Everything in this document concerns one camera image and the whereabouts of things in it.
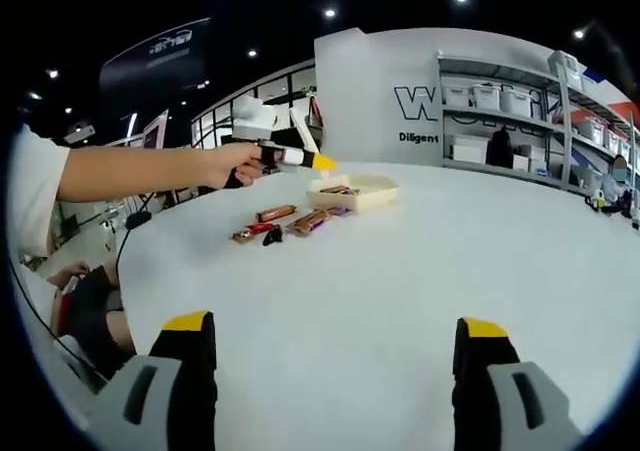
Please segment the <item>white table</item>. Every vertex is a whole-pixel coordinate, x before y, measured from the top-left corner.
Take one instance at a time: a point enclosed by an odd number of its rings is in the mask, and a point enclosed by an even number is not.
[[[345,169],[396,179],[399,202],[307,239],[231,241],[257,211],[306,204],[312,173],[280,174],[165,211],[129,237],[120,279],[138,352],[168,319],[214,312],[217,449],[452,449],[462,316],[504,326],[569,396],[574,422],[596,425],[638,351],[630,222],[508,178]]]

